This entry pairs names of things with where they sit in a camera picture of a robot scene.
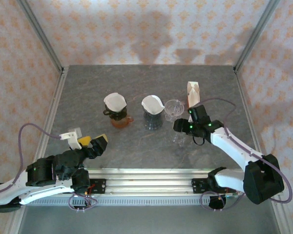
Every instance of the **floral wallpaper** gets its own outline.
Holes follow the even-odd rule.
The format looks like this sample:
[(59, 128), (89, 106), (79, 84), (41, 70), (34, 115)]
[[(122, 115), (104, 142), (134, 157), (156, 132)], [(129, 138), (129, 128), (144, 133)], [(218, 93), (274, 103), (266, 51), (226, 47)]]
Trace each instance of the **floral wallpaper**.
[(29, 0), (63, 66), (235, 65), (269, 0)]
[[(18, 131), (43, 125), (59, 73), (15, 0), (0, 0), (0, 182), (20, 165)], [(24, 166), (34, 158), (40, 132), (24, 129)], [(0, 234), (10, 214), (0, 214)]]
[[(293, 187), (293, 0), (282, 0), (238, 74), (261, 147)], [(293, 220), (293, 201), (288, 204)]]

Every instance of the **white paper filter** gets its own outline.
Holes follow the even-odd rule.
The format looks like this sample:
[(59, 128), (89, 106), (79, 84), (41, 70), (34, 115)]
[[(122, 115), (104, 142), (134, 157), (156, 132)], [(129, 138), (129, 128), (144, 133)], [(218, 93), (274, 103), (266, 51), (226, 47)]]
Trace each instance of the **white paper filter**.
[(104, 98), (104, 103), (106, 104), (108, 109), (114, 112), (120, 112), (127, 106), (125, 98), (118, 93), (112, 93), (107, 95)]
[(143, 108), (152, 115), (157, 115), (164, 110), (164, 105), (158, 96), (149, 95), (142, 100)]

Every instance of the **clear glass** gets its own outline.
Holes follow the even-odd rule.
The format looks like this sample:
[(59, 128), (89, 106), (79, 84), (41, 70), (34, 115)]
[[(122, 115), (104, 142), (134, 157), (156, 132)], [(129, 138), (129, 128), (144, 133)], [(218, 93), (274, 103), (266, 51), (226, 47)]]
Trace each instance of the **clear glass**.
[(179, 100), (169, 100), (165, 104), (165, 119), (174, 122), (185, 111), (185, 107)]
[(152, 115), (145, 110), (144, 112), (145, 128), (147, 130), (156, 130), (163, 125), (162, 112)]

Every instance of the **gray marble surface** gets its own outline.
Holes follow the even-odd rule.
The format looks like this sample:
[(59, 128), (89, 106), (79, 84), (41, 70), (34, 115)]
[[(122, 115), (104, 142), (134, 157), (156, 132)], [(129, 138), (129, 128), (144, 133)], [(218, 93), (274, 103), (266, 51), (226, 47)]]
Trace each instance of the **gray marble surface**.
[[(170, 122), (164, 121), (162, 128), (156, 131), (145, 130), (142, 99), (157, 95), (164, 104), (170, 99), (186, 103), (188, 81), (199, 82), (201, 100), (220, 97), (236, 103), (237, 110), (227, 126), (254, 147), (231, 66), (70, 66), (52, 133), (61, 134), (74, 127), (80, 127), (83, 136), (105, 133), (109, 140), (105, 153), (96, 159), (87, 159), (87, 168), (238, 168), (229, 156), (208, 142), (197, 146), (186, 136), (183, 147), (173, 143), (175, 133)], [(128, 114), (134, 118), (134, 122), (121, 130), (114, 128), (109, 117), (103, 115), (103, 99), (113, 92), (125, 97)], [(205, 107), (212, 120), (220, 121), (231, 109), (221, 101), (210, 101)], [(184, 113), (182, 117), (188, 118), (188, 115)], [(68, 150), (67, 141), (50, 139), (45, 156), (65, 150)]]

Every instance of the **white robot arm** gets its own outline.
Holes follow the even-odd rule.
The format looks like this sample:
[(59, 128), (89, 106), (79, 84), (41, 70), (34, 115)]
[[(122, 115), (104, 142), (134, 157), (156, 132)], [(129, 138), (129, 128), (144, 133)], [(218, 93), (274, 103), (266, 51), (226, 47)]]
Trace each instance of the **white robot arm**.
[[(223, 193), (226, 188), (231, 188), (244, 192), (253, 203), (260, 204), (284, 190), (283, 179), (276, 171), (279, 170), (279, 164), (273, 155), (264, 156), (240, 141), (220, 121), (211, 121), (203, 105), (190, 108), (188, 112), (193, 122), (178, 119), (174, 123), (174, 130), (202, 137), (204, 141), (222, 149), (242, 169), (239, 172), (220, 167), (209, 172), (206, 179), (193, 179), (192, 184), (196, 182), (194, 193)], [(81, 144), (76, 135), (76, 132), (60, 135), (61, 139), (68, 140), (71, 150), (40, 158), (29, 165), (15, 183), (10, 180), (0, 184), (0, 212), (17, 210), (21, 205), (50, 195), (91, 191), (90, 185), (94, 183), (90, 183), (83, 161), (100, 156), (106, 149), (107, 139), (105, 136), (94, 140), (89, 137), (86, 143)]]
[(203, 142), (206, 140), (222, 149), (242, 169), (239, 172), (220, 167), (211, 171), (208, 177), (210, 191), (216, 192), (219, 188), (231, 188), (244, 192), (253, 203), (260, 204), (284, 190), (283, 179), (274, 169), (279, 170), (275, 156), (271, 154), (265, 156), (252, 149), (225, 129), (220, 121), (211, 121), (203, 105), (189, 108), (188, 112), (191, 114), (193, 122), (178, 119), (174, 123), (174, 130), (193, 137), (202, 137)]

